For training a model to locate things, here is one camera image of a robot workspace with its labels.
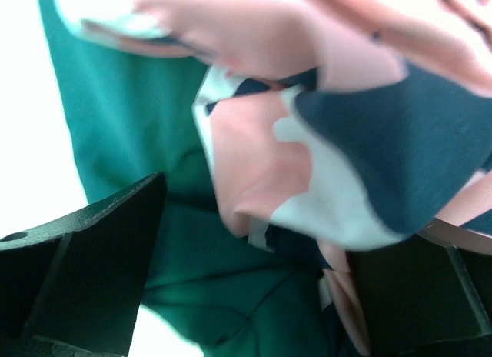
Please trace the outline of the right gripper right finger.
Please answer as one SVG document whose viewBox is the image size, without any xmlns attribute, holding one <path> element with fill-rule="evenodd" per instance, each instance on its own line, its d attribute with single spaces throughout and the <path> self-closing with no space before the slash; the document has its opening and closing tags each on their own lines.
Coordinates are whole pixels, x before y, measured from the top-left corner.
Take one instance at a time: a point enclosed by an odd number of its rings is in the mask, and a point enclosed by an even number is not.
<svg viewBox="0 0 492 357">
<path fill-rule="evenodd" d="M 491 236 L 439 219 L 349 255 L 374 356 L 491 354 Z"/>
</svg>

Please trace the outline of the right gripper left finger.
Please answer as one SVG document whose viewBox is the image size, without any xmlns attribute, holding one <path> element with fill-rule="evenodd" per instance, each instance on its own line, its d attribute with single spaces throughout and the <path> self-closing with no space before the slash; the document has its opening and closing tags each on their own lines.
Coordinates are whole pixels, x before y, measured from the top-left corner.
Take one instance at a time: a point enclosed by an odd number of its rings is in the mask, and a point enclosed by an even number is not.
<svg viewBox="0 0 492 357">
<path fill-rule="evenodd" d="M 153 174 L 1 240 L 3 356 L 126 356 L 166 196 Z"/>
</svg>

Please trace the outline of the teal shorts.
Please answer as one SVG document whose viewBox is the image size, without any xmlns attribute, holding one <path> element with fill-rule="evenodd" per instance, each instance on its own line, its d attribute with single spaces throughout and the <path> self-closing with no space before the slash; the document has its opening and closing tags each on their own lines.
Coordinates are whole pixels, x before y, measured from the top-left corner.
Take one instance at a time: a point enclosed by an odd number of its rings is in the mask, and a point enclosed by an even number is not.
<svg viewBox="0 0 492 357">
<path fill-rule="evenodd" d="M 223 226 L 191 116 L 205 67 L 151 59 L 71 35 L 38 0 L 75 164 L 89 202 L 153 173 L 168 194 L 143 303 L 207 356 L 351 356 L 316 270 Z"/>
</svg>

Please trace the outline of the pink patterned shorts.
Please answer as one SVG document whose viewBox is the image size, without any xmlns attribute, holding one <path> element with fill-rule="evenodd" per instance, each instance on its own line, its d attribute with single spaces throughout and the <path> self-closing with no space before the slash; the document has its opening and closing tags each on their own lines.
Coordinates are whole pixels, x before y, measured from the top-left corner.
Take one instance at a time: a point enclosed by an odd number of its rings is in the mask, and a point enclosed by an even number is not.
<svg viewBox="0 0 492 357">
<path fill-rule="evenodd" d="M 79 38 L 208 66 L 192 106 L 222 222 L 309 258 L 376 353 L 348 256 L 491 252 L 491 0 L 55 0 Z"/>
</svg>

